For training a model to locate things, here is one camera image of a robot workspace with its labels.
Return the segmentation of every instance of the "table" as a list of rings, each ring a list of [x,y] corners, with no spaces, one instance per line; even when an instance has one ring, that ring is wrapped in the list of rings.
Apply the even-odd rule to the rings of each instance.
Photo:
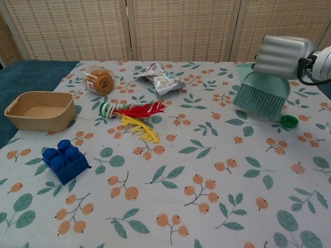
[[[114,71],[110,95],[83,88],[89,64]],[[161,98],[132,79],[149,64],[82,61],[56,88],[74,95],[71,127],[19,131],[1,149],[1,246],[328,247],[331,102],[291,81],[290,130],[233,106],[233,63],[163,62],[186,88]],[[159,144],[98,116],[101,102],[151,100],[167,106],[145,120]],[[63,186],[41,153],[65,138],[92,168]]]

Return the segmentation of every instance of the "blue toy block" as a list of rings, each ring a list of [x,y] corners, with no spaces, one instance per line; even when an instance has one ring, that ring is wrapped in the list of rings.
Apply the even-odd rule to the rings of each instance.
[[[81,174],[88,165],[85,155],[79,152],[69,140],[63,139],[57,144],[58,149],[48,148],[43,154],[43,160],[63,185]]]

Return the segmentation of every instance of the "red feather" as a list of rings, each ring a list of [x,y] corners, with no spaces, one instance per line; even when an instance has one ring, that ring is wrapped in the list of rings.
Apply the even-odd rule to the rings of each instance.
[[[126,109],[115,110],[115,113],[123,114],[134,118],[145,118],[153,114],[164,112],[165,106],[162,103],[154,102],[145,105],[128,105]]]

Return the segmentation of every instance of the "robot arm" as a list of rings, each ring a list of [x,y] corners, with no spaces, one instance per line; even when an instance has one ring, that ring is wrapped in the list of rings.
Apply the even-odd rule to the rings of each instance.
[[[283,79],[299,79],[305,85],[329,83],[331,46],[318,52],[317,46],[309,39],[267,35],[262,40],[252,69]],[[304,81],[307,72],[320,82]]]

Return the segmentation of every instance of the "green ring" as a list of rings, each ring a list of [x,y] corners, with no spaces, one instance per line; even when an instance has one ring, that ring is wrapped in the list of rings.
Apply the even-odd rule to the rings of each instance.
[[[295,128],[299,121],[297,118],[295,118],[292,115],[284,115],[281,119],[280,119],[280,123],[287,128]]]
[[[99,107],[99,113],[100,113],[101,116],[103,116],[102,115],[102,107],[104,106],[104,104],[105,104],[105,102],[101,103],[100,107]]]

